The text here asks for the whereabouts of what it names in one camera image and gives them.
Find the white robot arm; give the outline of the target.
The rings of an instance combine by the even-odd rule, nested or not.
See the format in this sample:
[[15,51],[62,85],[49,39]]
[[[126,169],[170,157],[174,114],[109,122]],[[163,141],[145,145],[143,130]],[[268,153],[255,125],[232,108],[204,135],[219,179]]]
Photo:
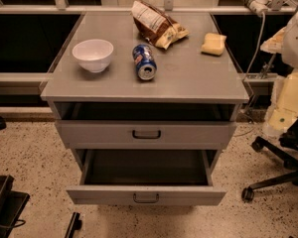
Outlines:
[[282,62],[293,68],[272,92],[272,104],[266,116],[266,132],[286,132],[298,118],[298,11],[287,25],[260,47],[271,54],[281,54]]

